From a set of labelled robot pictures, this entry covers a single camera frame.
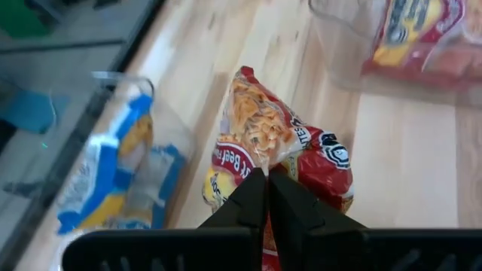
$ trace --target wooden table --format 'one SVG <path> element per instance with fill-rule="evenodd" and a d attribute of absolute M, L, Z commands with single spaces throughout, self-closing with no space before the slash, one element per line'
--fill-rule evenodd
<path fill-rule="evenodd" d="M 482 225 L 481 111 L 340 90 L 326 78 L 306 0 L 169 0 L 129 69 L 157 85 L 157 97 L 176 110 L 198 146 L 171 202 L 169 227 L 196 227 L 211 213 L 201 185 L 226 90 L 241 65 L 351 151 L 352 218 L 369 227 Z M 97 130 L 117 107 L 109 105 Z M 61 241 L 57 226 L 52 209 L 17 270 L 49 268 Z"/>

